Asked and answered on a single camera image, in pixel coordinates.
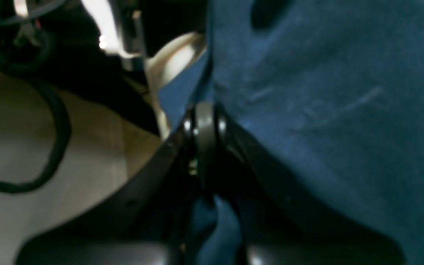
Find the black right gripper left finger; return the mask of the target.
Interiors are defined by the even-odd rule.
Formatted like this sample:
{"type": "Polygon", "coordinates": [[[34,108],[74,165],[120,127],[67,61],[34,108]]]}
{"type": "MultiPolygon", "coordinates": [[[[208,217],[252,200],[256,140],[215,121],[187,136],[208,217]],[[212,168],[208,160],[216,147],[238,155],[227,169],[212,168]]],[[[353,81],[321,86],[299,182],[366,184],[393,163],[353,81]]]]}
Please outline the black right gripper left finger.
{"type": "Polygon", "coordinates": [[[141,233],[188,188],[210,185],[215,116],[212,103],[195,104],[136,176],[99,205],[28,240],[15,264],[183,265],[180,247],[167,239],[143,240],[141,233]]]}

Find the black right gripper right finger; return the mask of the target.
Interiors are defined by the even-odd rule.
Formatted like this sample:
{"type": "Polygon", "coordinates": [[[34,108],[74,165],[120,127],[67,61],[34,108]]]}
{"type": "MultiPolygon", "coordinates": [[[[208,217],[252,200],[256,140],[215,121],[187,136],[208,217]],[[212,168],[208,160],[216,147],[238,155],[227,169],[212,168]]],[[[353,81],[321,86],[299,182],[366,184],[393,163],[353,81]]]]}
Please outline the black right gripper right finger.
{"type": "Polygon", "coordinates": [[[214,111],[214,193],[237,215],[249,265],[403,265],[399,247],[337,213],[222,111],[214,111]]]}

